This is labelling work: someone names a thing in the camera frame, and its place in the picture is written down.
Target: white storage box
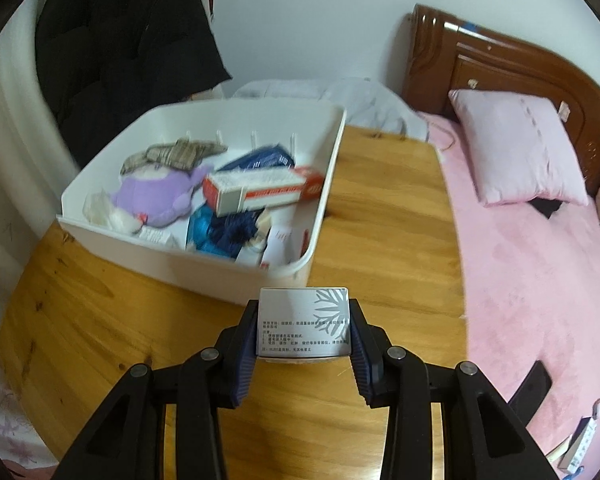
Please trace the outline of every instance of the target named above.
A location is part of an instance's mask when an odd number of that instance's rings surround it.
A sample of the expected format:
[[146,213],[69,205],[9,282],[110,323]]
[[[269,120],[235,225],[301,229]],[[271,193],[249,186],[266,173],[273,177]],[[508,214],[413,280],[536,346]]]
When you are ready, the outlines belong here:
[[[209,100],[154,108],[113,139],[75,178],[62,194],[58,220],[90,253],[163,282],[206,296],[246,304],[261,287],[302,287],[309,277],[331,187],[346,112],[328,102],[302,99]],[[219,168],[253,148],[280,143],[298,166],[313,166],[325,174],[319,200],[277,208],[274,224],[308,230],[309,247],[295,263],[257,269],[205,253],[158,246],[89,224],[82,207],[88,194],[120,187],[120,168],[131,154],[151,144],[175,142],[181,137],[218,140],[229,150],[204,160]],[[202,190],[193,197],[193,208],[204,202]],[[189,219],[167,227],[181,248],[185,246]]]

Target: black coat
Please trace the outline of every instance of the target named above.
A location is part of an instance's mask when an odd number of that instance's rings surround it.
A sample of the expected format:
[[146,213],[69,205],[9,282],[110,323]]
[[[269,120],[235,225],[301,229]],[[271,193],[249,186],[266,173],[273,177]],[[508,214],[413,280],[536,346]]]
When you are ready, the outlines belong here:
[[145,111],[229,79],[201,0],[47,0],[36,64],[80,166]]

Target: wood grain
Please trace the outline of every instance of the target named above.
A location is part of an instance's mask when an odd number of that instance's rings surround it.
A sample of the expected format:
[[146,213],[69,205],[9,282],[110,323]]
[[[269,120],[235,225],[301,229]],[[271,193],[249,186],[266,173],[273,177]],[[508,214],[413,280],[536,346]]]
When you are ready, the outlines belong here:
[[[370,323],[428,362],[453,366],[465,357],[458,244],[432,147],[346,129],[309,285],[348,287]],[[91,256],[54,224],[11,298],[0,355],[60,458],[124,370],[180,363],[241,312]],[[258,362],[243,406],[221,413],[229,476],[377,478],[386,415],[365,406],[348,359]],[[173,410],[166,478],[173,478],[172,423]],[[440,428],[435,433],[439,470]]]
[[564,127],[587,191],[600,187],[600,86],[566,59],[526,41],[479,27],[448,12],[416,5],[402,98],[414,108],[455,119],[453,89],[546,97],[570,111]]

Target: brown wooden bed frame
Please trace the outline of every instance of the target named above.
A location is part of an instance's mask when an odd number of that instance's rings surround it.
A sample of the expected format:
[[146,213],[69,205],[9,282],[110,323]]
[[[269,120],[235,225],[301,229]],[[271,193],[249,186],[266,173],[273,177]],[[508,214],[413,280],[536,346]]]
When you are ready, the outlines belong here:
[[547,97],[568,109],[565,128],[587,191],[600,186],[600,87],[566,59],[442,10],[416,5],[402,98],[423,112],[455,118],[452,89],[500,90]]

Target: purple plush toy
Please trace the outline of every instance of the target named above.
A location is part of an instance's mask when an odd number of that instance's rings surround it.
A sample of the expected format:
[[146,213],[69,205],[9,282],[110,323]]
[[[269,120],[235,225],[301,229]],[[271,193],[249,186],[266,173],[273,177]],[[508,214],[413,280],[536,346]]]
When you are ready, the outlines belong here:
[[150,164],[135,170],[111,195],[113,205],[141,218],[151,227],[165,227],[191,214],[191,195],[213,166],[194,168],[191,174]]

